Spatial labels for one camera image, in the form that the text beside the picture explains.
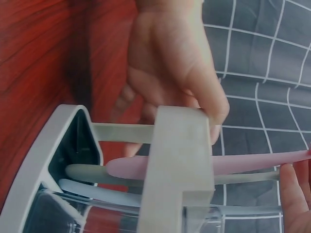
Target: finger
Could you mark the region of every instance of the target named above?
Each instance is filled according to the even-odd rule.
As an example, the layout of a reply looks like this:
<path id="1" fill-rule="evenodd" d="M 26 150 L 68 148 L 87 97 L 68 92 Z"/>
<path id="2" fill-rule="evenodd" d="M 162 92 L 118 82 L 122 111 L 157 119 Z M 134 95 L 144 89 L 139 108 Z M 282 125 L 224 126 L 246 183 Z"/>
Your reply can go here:
<path id="1" fill-rule="evenodd" d="M 157 28 L 156 36 L 163 60 L 178 84 L 194 94 L 212 125 L 221 125 L 229 104 L 218 81 L 205 34 L 200 35 L 204 40 L 201 39 L 199 47 L 187 23 L 179 18 Z"/>
<path id="2" fill-rule="evenodd" d="M 141 119 L 139 124 L 153 124 L 156 117 L 156 107 L 149 103 L 144 103 L 141 111 Z M 141 148 L 142 143 L 126 143 L 124 147 L 124 156 L 133 157 Z"/>
<path id="3" fill-rule="evenodd" d="M 139 149 L 141 148 L 142 143 L 126 143 L 124 147 L 124 156 L 125 157 L 133 157 L 137 154 Z"/>
<path id="4" fill-rule="evenodd" d="M 210 142 L 212 145 L 214 145 L 219 137 L 221 126 L 220 125 L 214 125 L 210 129 Z"/>
<path id="5" fill-rule="evenodd" d="M 309 210 L 295 170 L 289 164 L 282 165 L 280 168 L 280 197 L 284 226 L 288 229 L 293 221 Z"/>
<path id="6" fill-rule="evenodd" d="M 135 91 L 129 84 L 126 84 L 120 92 L 118 99 L 116 100 L 111 114 L 110 121 L 116 122 L 118 118 L 124 113 L 124 111 L 131 105 L 136 97 Z"/>
<path id="7" fill-rule="evenodd" d="M 308 160 L 296 162 L 293 164 L 293 167 L 296 172 L 298 183 L 310 208 L 311 190 L 309 184 L 309 162 Z"/>
<path id="8" fill-rule="evenodd" d="M 160 78 L 133 67 L 129 68 L 129 74 L 129 82 L 135 91 L 141 94 L 146 102 L 156 107 L 160 105 L 199 107 L 197 99 L 181 90 L 170 77 Z"/>

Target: toothbrush handle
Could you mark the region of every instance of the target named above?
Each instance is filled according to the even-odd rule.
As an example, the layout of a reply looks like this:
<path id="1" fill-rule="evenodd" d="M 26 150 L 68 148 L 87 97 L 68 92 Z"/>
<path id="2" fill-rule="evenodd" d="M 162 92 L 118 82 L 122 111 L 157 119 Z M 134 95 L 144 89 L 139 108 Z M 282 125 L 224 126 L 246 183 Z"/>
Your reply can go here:
<path id="1" fill-rule="evenodd" d="M 274 154 L 213 156 L 214 175 L 265 169 L 307 159 L 311 159 L 307 150 Z M 114 177 L 143 180 L 146 175 L 147 164 L 147 156 L 119 158 L 107 163 L 106 171 Z"/>

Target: fingernail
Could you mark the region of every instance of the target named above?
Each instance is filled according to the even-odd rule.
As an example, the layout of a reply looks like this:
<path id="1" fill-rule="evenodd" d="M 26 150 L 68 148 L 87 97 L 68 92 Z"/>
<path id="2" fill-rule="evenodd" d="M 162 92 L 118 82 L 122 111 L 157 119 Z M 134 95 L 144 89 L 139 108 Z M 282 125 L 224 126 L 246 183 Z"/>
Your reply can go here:
<path id="1" fill-rule="evenodd" d="M 210 129 L 210 142 L 214 145 L 219 137 L 221 125 L 214 125 Z"/>

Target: toothbrush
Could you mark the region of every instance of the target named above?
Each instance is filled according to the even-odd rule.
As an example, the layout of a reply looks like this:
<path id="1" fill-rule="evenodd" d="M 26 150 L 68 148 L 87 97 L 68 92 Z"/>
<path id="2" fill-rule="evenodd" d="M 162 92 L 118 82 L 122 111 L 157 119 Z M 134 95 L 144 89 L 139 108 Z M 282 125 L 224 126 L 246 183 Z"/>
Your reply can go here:
<path id="1" fill-rule="evenodd" d="M 67 179 L 61 179 L 59 181 L 59 186 L 64 191 L 81 195 L 90 199 L 101 200 L 110 204 L 127 207 L 140 207 L 141 204 L 142 195 L 139 194 L 124 193 L 120 191 L 109 190 Z M 242 206 L 210 205 L 210 207 L 218 207 L 223 215 L 235 215 L 235 216 L 276 214 L 282 212 L 281 206 L 242 207 Z"/>
<path id="2" fill-rule="evenodd" d="M 100 165 L 72 164 L 66 167 L 66 174 L 78 181 L 143 187 L 142 180 L 122 179 L 110 176 L 106 171 L 106 167 Z M 279 171 L 271 171 L 255 174 L 217 175 L 214 180 L 215 184 L 227 184 L 278 180 L 278 178 Z"/>
<path id="3" fill-rule="evenodd" d="M 213 156 L 212 158 L 214 175 L 217 176 L 292 164 L 311 159 L 311 153 L 309 150 L 301 150 L 286 153 Z M 148 156 L 119 158 L 108 162 L 106 171 L 109 175 L 118 178 L 143 180 L 146 176 L 147 165 Z"/>

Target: white plastic holder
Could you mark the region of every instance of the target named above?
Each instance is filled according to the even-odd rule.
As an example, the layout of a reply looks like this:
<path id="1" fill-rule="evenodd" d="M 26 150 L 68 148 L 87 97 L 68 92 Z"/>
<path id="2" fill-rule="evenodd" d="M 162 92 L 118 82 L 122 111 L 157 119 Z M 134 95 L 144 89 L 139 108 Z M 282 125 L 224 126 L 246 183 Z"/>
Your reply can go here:
<path id="1" fill-rule="evenodd" d="M 82 110 L 86 115 L 99 152 L 99 165 L 103 165 L 103 154 L 86 107 L 82 105 L 59 105 L 42 128 L 18 170 L 0 215 L 0 232 L 22 233 L 30 207 L 41 184 L 50 191 L 62 193 L 49 173 L 48 167 L 79 110 Z"/>
<path id="2" fill-rule="evenodd" d="M 197 232 L 205 221 L 215 185 L 207 116 L 199 109 L 158 108 L 144 181 L 138 233 L 181 233 L 182 210 Z"/>

